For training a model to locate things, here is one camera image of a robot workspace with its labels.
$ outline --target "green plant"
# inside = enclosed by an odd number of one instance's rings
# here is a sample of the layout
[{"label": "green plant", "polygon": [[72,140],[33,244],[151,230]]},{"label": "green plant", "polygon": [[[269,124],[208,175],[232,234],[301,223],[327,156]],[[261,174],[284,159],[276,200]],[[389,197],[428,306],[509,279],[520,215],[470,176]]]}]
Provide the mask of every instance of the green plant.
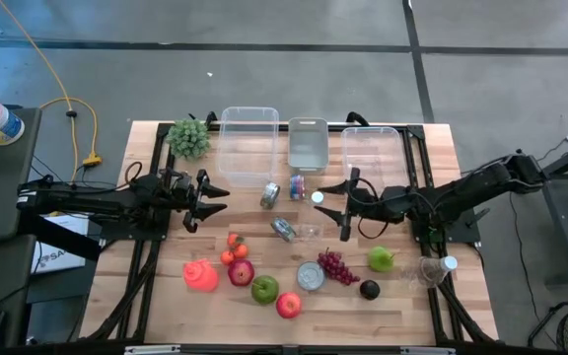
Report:
[{"label": "green plant", "polygon": [[176,157],[196,160],[210,147],[205,124],[196,119],[178,120],[168,131],[166,138],[170,151]]}]

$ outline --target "yellow extension cord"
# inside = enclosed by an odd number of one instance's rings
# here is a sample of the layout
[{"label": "yellow extension cord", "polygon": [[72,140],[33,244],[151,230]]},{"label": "yellow extension cord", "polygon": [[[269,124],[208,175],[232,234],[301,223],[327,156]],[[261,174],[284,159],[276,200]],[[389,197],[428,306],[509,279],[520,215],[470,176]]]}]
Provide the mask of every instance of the yellow extension cord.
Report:
[{"label": "yellow extension cord", "polygon": [[[24,29],[24,27],[21,25],[21,23],[15,17],[15,15],[13,15],[13,13],[10,11],[10,9],[8,9],[8,7],[3,2],[3,0],[0,0],[0,5],[4,9],[4,11],[6,13],[8,13],[8,16],[10,16],[12,21],[15,22],[15,24],[17,25],[19,30],[21,30],[21,32],[24,34],[24,36],[26,36],[26,39],[35,48],[38,55],[40,55],[40,57],[43,59],[43,61],[45,62],[45,65],[47,66],[47,68],[49,69],[51,74],[54,76],[54,79],[56,79],[56,82],[58,83],[60,90],[63,92],[63,98],[54,99],[54,100],[52,100],[48,103],[45,103],[45,104],[40,106],[40,109],[45,109],[46,107],[48,107],[52,104],[59,103],[59,102],[62,102],[62,101],[67,103],[67,108],[70,111],[73,110],[73,108],[71,107],[71,102],[79,103],[79,104],[85,106],[86,108],[88,108],[89,111],[91,112],[92,117],[94,118],[94,138],[92,139],[91,153],[89,154],[89,157],[87,159],[83,160],[83,165],[84,166],[94,166],[94,165],[101,163],[102,158],[99,155],[96,154],[96,138],[98,137],[98,116],[96,115],[96,111],[91,107],[91,105],[85,103],[84,101],[82,101],[80,99],[76,99],[76,98],[70,98],[69,95],[67,95],[67,90],[65,90],[65,86],[60,81],[58,74],[56,74],[56,71],[54,70],[54,68],[49,63],[49,60],[47,60],[47,58],[45,57],[43,52],[38,48],[35,41],[32,39],[32,37],[30,35],[28,35],[28,32],[26,32],[26,29]],[[73,172],[71,174],[71,181],[74,181],[74,179],[76,177],[76,172],[78,171],[78,144],[76,143],[76,122],[75,122],[74,117],[70,117],[70,118],[71,118],[71,142],[72,142],[72,145],[74,147],[74,169],[73,169]]]}]

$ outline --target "red apple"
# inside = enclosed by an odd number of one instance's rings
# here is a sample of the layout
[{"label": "red apple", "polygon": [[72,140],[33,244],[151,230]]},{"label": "red apple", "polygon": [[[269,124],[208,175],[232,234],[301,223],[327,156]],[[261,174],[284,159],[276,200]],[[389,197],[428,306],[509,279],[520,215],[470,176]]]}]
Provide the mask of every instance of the red apple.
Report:
[{"label": "red apple", "polygon": [[302,311],[302,300],[296,293],[286,292],[277,299],[276,308],[281,318],[295,318]]},{"label": "red apple", "polygon": [[230,281],[234,286],[247,286],[251,283],[255,271],[253,265],[247,259],[236,259],[229,265],[227,270]]}]

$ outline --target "concrete floor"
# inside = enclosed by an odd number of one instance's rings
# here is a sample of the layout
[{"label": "concrete floor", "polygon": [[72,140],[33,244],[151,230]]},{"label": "concrete floor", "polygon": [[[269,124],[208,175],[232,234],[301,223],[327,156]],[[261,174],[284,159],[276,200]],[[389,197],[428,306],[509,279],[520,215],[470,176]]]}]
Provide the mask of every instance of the concrete floor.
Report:
[{"label": "concrete floor", "polygon": [[[411,0],[421,45],[568,48],[568,1]],[[41,39],[113,42],[409,45],[400,0],[106,0],[10,1]],[[0,38],[20,38],[0,9]],[[60,96],[30,48],[0,44],[0,101],[36,107]],[[408,52],[47,49],[69,94],[100,117],[105,162],[90,180],[116,181],[130,121],[204,117],[229,106],[276,107],[283,119],[343,120],[356,110],[375,121],[423,122]],[[452,126],[463,170],[516,148],[541,157],[568,134],[568,55],[423,54],[435,122]],[[72,170],[65,105],[43,115],[36,155],[62,177]],[[92,124],[81,108],[81,157]],[[544,163],[558,158],[561,147]],[[542,281],[568,267],[541,194],[514,196],[538,313],[568,301],[568,287]],[[492,307],[502,340],[524,345],[537,320],[518,258],[508,195],[484,204],[480,222]],[[33,316],[42,340],[68,334],[79,303],[61,321]],[[555,323],[550,328],[554,337]],[[553,348],[543,335],[540,347]]]}]

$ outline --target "wooden table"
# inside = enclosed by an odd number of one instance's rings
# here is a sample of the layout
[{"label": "wooden table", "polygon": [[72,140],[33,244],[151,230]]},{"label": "wooden table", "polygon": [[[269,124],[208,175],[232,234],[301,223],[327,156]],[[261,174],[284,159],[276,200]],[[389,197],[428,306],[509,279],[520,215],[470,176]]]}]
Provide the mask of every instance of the wooden table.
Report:
[{"label": "wooden table", "polygon": [[[157,121],[134,121],[122,164],[135,161],[149,169]],[[425,124],[427,149],[436,185],[460,177],[460,169],[448,124]],[[216,169],[218,133],[211,137],[212,149],[198,163],[178,160],[175,169],[195,176],[199,168],[207,170],[216,186],[231,190],[231,195],[216,199],[229,208],[201,223],[196,234],[189,234],[181,225],[182,214],[174,213],[163,242],[157,266],[155,286],[148,318],[146,342],[149,343],[238,343],[238,344],[316,344],[316,345],[424,345],[433,344],[426,289],[409,279],[408,271],[420,256],[419,246],[412,240],[408,222],[390,225],[376,240],[362,238],[352,228],[352,238],[344,243],[338,239],[336,225],[317,211],[309,213],[304,202],[290,201],[287,182],[287,133],[278,140],[278,170],[275,181],[283,186],[280,198],[271,211],[259,206],[261,188],[231,188]],[[343,181],[341,147],[338,133],[330,133],[329,166],[322,177],[307,179],[311,187]],[[168,148],[162,152],[166,160]],[[326,196],[324,205],[342,210],[345,198]],[[269,222],[281,216],[292,223],[316,223],[322,227],[322,237],[287,244],[275,236]],[[369,234],[381,225],[364,223]],[[256,275],[271,275],[280,284],[280,292],[297,292],[303,300],[303,311],[295,319],[282,319],[274,305],[259,306],[250,295],[250,288],[234,287],[227,277],[219,255],[226,247],[229,232],[247,238],[248,259]],[[396,268],[389,273],[368,269],[366,255],[370,248],[384,246],[396,253]],[[366,301],[358,295],[358,285],[343,286],[328,280],[313,293],[302,290],[296,282],[299,264],[317,259],[318,253],[330,248],[343,252],[346,265],[363,280],[374,279],[381,286],[381,296]],[[84,317],[81,335],[96,330],[122,296],[133,243],[115,243],[98,262],[91,296]],[[459,299],[471,316],[492,336],[497,337],[494,317],[483,270],[477,254],[467,246],[449,245],[449,254],[459,261],[454,273]],[[188,289],[182,280],[183,265],[199,258],[210,259],[219,271],[220,285],[214,293],[199,293]],[[447,303],[440,295],[445,331],[451,336]],[[131,328],[136,323],[139,300],[135,300]]]}]

